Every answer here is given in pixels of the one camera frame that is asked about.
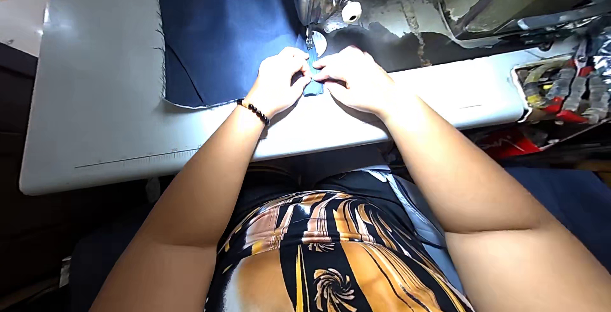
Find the patterned top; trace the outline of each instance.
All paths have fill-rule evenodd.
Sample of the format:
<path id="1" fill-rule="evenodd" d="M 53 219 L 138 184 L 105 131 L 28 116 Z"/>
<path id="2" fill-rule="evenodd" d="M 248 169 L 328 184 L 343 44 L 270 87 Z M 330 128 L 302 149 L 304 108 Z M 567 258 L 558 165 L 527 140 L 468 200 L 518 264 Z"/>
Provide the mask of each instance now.
<path id="1" fill-rule="evenodd" d="M 220 247 L 205 311 L 472 311 L 401 219 L 339 191 L 257 207 Z"/>

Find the wrist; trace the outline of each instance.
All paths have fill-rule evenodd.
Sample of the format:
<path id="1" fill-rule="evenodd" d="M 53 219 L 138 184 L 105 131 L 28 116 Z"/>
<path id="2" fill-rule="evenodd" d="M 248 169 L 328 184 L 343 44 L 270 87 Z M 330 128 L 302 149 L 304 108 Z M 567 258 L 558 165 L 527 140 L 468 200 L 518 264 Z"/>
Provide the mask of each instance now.
<path id="1" fill-rule="evenodd" d="M 266 114 L 265 110 L 257 108 L 256 105 L 246 99 L 238 99 L 238 105 L 256 116 L 265 126 L 270 125 L 270 117 L 268 116 L 270 114 Z"/>
<path id="2" fill-rule="evenodd" d="M 419 98 L 409 91 L 394 91 L 389 94 L 383 104 L 376 112 L 376 116 L 385 124 L 393 119 L 413 113 L 414 108 L 418 108 Z"/>

